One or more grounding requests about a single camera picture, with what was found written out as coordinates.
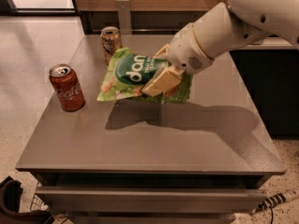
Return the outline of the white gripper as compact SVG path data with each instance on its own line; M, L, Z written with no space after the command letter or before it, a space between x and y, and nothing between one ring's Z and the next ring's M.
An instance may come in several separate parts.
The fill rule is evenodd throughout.
M192 22L177 32L170 44L165 44L156 52L154 57L162 60L167 59L173 65L157 71L142 89L143 93L151 97L176 87L182 80L185 71L189 75L195 75L214 62L201 48Z

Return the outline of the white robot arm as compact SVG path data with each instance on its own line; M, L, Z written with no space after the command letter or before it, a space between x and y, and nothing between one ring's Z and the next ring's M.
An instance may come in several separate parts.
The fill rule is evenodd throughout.
M195 75L223 53L277 35L299 49L299 0L227 0L187 24L156 56L171 63L158 70L142 92L156 96Z

